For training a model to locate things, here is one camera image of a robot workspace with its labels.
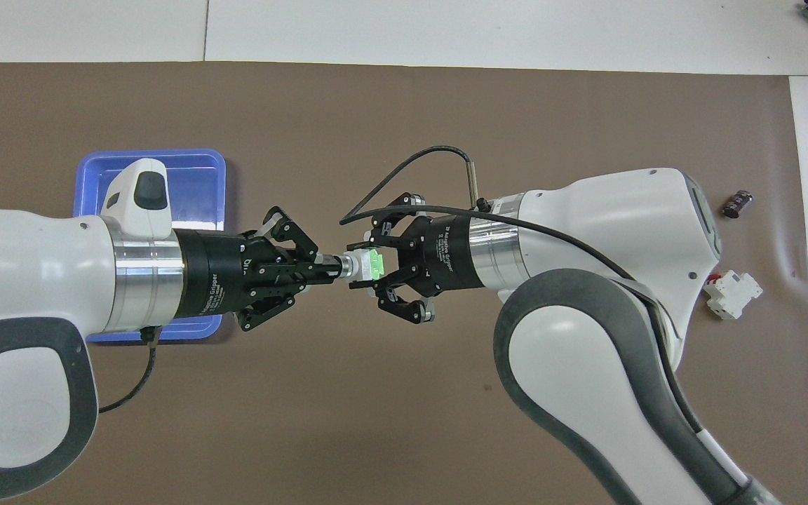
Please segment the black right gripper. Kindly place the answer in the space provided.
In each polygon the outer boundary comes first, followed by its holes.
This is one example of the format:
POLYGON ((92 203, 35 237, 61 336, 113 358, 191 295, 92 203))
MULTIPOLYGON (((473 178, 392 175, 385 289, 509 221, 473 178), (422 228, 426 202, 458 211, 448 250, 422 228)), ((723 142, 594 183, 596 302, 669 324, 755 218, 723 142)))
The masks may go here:
POLYGON ((347 250, 394 248, 400 271, 371 281, 352 281, 351 288, 372 288, 382 311, 414 324, 430 323, 436 318, 433 295, 481 287, 469 247, 470 217, 443 215, 431 220, 422 211, 386 210, 371 215, 370 220, 372 229, 366 239, 349 244, 347 250), (413 221, 400 236, 394 236, 394 227, 408 215, 413 221), (423 298, 404 300, 396 292, 402 285, 423 298))

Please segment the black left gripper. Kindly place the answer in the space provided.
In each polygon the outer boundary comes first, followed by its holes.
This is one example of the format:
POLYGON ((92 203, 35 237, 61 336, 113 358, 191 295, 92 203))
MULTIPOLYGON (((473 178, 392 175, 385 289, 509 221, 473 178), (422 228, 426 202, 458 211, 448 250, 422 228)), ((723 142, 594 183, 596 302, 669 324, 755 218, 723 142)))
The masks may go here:
POLYGON ((184 265, 180 318, 237 312, 240 329, 252 330, 294 306, 295 295, 309 285, 331 284, 339 278, 340 260, 320 253, 314 240, 279 206, 267 211, 257 235, 177 234, 184 265), (294 247, 277 262, 282 252, 276 244, 286 242, 294 247), (329 269, 295 269, 289 259, 329 269))

